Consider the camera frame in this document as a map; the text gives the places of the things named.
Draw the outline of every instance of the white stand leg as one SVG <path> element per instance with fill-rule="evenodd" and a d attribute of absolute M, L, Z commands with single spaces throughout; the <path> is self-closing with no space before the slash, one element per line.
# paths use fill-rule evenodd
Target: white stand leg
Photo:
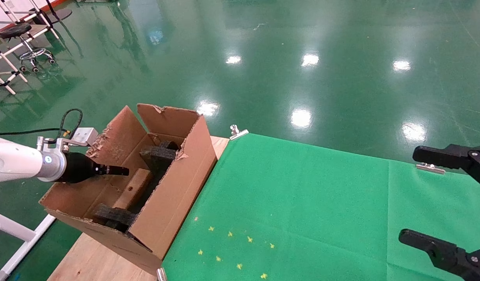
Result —
<path fill-rule="evenodd" d="M 46 230 L 53 224 L 55 218 L 52 215 L 47 215 L 42 222 L 32 231 L 21 224 L 14 222 L 7 217 L 0 214 L 0 228 L 1 231 L 11 234 L 14 237 L 20 238 L 24 241 L 20 249 L 8 260 L 6 265 L 0 271 L 0 281 L 5 281 L 13 272 L 22 259 L 34 247 L 35 243 L 42 237 Z"/>

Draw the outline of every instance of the green screen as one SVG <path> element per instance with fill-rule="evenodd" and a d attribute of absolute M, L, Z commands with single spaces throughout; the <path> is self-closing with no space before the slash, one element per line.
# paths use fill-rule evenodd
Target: green screen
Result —
<path fill-rule="evenodd" d="M 480 248 L 480 185 L 248 134 L 229 142 L 164 260 L 169 280 L 461 280 L 401 244 Z"/>

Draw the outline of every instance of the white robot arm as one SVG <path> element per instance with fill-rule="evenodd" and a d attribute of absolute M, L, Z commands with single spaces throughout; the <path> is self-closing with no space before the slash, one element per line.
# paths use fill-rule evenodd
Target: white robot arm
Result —
<path fill-rule="evenodd" d="M 129 175 L 129 169 L 98 164 L 69 146 L 90 146 L 98 136 L 94 128 L 78 128 L 72 139 L 37 138 L 37 149 L 0 138 L 0 182 L 37 177 L 42 181 L 79 183 L 96 174 Z"/>

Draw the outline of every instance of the stool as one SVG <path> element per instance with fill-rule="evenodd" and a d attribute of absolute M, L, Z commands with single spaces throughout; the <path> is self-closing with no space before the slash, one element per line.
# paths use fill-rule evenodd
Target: stool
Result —
<path fill-rule="evenodd" d="M 23 66 L 23 62 L 25 60 L 27 60 L 28 62 L 30 62 L 30 64 L 33 67 L 32 71 L 33 72 L 39 72 L 39 69 L 36 66 L 36 62 L 37 62 L 35 60 L 36 57 L 44 55 L 48 58 L 48 61 L 49 61 L 50 64 L 54 64 L 55 59 L 54 59 L 53 54 L 50 51 L 46 50 L 46 48 L 35 48 L 30 43 L 28 43 L 26 41 L 26 39 L 24 39 L 22 37 L 23 34 L 29 32 L 29 30 L 31 30 L 31 29 L 32 29 L 32 26 L 29 25 L 28 23 L 20 23 L 18 25 L 14 25 L 12 27 L 8 27 L 8 28 L 2 30 L 0 32 L 0 37 L 2 39 L 11 39 L 11 38 L 19 37 L 21 39 L 23 45 L 26 46 L 27 49 L 29 50 L 28 52 L 26 52 L 26 53 L 24 53 L 23 55 L 20 56 L 20 61 L 21 61 L 20 70 L 21 71 L 26 71 L 26 67 Z"/>

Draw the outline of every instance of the open cardboard box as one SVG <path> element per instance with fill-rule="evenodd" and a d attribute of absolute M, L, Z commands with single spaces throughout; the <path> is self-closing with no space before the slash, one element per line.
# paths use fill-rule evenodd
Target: open cardboard box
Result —
<path fill-rule="evenodd" d="M 138 104 L 143 128 L 128 106 L 110 121 L 86 155 L 101 164 L 130 169 L 129 176 L 96 176 L 81 183 L 55 183 L 39 201 L 46 211 L 156 275 L 217 158 L 204 116 L 192 110 Z M 139 168 L 145 146 L 171 140 L 181 146 L 126 233 L 97 224 L 93 210 L 120 197 Z"/>

